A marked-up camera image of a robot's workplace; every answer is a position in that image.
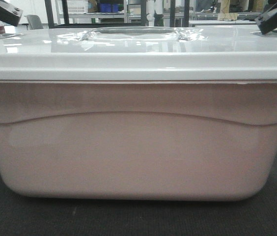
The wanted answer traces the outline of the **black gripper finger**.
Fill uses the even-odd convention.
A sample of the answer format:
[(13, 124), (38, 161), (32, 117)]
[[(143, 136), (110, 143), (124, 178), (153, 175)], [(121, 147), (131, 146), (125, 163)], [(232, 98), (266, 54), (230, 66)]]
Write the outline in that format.
[(255, 22), (262, 34), (267, 34), (277, 28), (277, 2), (268, 10), (255, 18)]
[(5, 0), (0, 0), (0, 21), (17, 26), (22, 17), (23, 10)]

